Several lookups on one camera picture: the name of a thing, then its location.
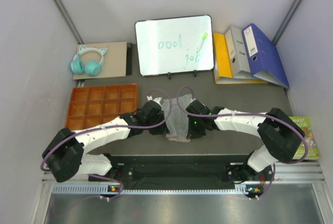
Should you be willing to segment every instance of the blue binder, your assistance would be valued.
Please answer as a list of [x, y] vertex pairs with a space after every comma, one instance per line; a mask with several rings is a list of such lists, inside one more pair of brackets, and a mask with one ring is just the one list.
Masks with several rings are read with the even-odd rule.
[[289, 88], [289, 82], [275, 45], [254, 24], [242, 31], [254, 77]]

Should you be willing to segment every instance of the yellow binder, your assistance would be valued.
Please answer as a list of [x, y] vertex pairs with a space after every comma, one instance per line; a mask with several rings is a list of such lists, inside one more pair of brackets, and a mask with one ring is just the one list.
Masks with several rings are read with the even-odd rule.
[[223, 34], [216, 32], [214, 32], [213, 37], [215, 48], [214, 76], [216, 84], [267, 83], [259, 80], [242, 80], [233, 78], [225, 37]]

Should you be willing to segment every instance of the whiteboard stand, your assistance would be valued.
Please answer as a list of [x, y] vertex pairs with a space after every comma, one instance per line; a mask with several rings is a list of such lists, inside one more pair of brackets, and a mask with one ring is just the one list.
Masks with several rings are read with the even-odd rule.
[[211, 70], [212, 19], [208, 15], [139, 21], [135, 24], [142, 76]]

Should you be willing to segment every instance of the marker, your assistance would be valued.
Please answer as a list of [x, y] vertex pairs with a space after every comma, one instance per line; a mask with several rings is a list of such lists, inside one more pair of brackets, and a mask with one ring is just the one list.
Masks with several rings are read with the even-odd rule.
[[202, 36], [201, 42], [199, 44], [199, 47], [197, 48], [197, 53], [200, 51], [201, 46], [203, 45], [204, 40], [207, 38], [207, 32], [205, 32]]

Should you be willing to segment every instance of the gray cloth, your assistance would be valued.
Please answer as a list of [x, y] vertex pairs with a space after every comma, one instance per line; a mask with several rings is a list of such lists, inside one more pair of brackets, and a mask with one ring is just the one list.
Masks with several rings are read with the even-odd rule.
[[[179, 97], [180, 105], [185, 109], [189, 104], [192, 95], [184, 95]], [[171, 141], [178, 142], [190, 142], [190, 139], [187, 139], [188, 132], [188, 118], [187, 115], [181, 111], [177, 105], [177, 99], [171, 99], [172, 110], [170, 117], [166, 120], [166, 126], [168, 127], [170, 133], [165, 137]], [[169, 113], [169, 99], [163, 100], [162, 110], [164, 115]]]

